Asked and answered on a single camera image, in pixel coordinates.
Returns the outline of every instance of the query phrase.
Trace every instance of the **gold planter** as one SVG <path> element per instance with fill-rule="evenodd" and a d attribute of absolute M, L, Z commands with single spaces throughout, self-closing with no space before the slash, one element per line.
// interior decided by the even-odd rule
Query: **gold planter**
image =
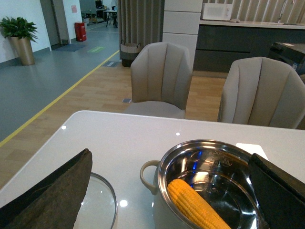
<path fill-rule="evenodd" d="M 11 37 L 22 65 L 35 64 L 31 42 L 28 38 Z"/>

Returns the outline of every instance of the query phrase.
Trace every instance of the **corn on the cob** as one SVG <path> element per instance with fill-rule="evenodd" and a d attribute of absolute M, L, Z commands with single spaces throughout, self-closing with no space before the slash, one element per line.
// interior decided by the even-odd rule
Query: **corn on the cob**
<path fill-rule="evenodd" d="M 173 180 L 167 187 L 177 208 L 194 224 L 203 229 L 229 229 L 215 210 L 185 181 Z"/>

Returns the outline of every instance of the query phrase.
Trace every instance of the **green leaves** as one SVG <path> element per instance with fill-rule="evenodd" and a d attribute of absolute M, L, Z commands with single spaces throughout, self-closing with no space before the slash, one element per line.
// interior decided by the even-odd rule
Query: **green leaves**
<path fill-rule="evenodd" d="M 34 26 L 33 22 L 28 22 L 26 19 L 18 17 L 18 18 L 3 18 L 0 22 L 0 27 L 3 28 L 4 37 L 18 37 L 28 38 L 31 41 L 35 41 L 37 36 L 34 35 L 36 33 L 37 27 Z"/>

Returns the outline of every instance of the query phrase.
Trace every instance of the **green floor marking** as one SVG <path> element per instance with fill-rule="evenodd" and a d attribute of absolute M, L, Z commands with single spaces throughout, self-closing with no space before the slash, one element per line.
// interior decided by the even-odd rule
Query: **green floor marking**
<path fill-rule="evenodd" d="M 95 47 L 95 48 L 93 48 L 93 49 L 90 49 L 90 50 L 89 50 L 89 51 L 87 51 L 87 52 L 93 52 L 93 53 L 97 53 L 97 52 L 102 51 L 104 48 L 105 48 L 105 47 L 102 47 L 102 46 L 97 46 L 97 47 Z"/>

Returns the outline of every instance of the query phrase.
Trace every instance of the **microwave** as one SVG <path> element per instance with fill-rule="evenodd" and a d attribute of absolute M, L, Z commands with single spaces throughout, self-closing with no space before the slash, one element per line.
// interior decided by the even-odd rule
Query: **microwave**
<path fill-rule="evenodd" d="M 232 4 L 203 3 L 201 19 L 214 21 L 229 21 L 232 15 L 232 9 Z"/>

